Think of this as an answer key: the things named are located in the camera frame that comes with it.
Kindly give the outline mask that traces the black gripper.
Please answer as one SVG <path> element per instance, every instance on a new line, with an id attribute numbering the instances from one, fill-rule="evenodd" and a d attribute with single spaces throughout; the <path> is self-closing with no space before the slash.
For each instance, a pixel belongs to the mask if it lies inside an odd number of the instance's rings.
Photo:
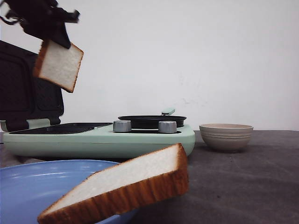
<path id="1" fill-rule="evenodd" d="M 68 12 L 58 6 L 56 0 L 2 0 L 9 11 L 0 19 L 8 25 L 19 23 L 23 31 L 39 39 L 51 39 L 60 46 L 69 49 L 69 40 L 65 23 L 77 23 L 80 12 Z"/>

